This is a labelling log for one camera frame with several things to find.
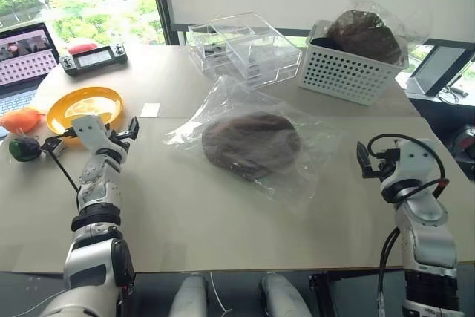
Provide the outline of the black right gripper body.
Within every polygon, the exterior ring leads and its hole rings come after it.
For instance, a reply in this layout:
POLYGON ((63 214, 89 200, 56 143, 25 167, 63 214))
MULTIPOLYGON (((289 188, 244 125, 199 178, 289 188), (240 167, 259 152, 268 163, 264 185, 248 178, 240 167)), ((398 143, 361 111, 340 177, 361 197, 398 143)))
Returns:
POLYGON ((389 148, 372 154, 372 156, 379 160, 377 178, 384 181, 394 173, 396 163, 400 160, 400 149, 389 148))

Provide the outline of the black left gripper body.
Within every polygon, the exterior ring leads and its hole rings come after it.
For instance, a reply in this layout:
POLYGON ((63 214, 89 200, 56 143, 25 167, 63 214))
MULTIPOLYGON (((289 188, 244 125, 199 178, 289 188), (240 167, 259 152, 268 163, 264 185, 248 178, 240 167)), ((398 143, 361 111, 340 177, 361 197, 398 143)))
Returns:
POLYGON ((112 142, 121 146, 122 148, 129 148, 130 143, 126 142, 126 139, 130 139, 130 131, 116 132, 115 130, 107 130, 106 137, 112 142))

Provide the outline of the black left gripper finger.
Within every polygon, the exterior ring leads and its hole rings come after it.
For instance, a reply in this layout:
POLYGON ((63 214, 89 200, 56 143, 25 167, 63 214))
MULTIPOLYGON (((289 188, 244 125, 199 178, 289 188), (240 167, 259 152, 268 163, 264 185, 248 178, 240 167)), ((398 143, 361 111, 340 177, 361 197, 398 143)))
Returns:
POLYGON ((139 133, 140 125, 138 119, 133 117, 129 123, 128 129, 124 133, 124 138, 136 140, 139 133))

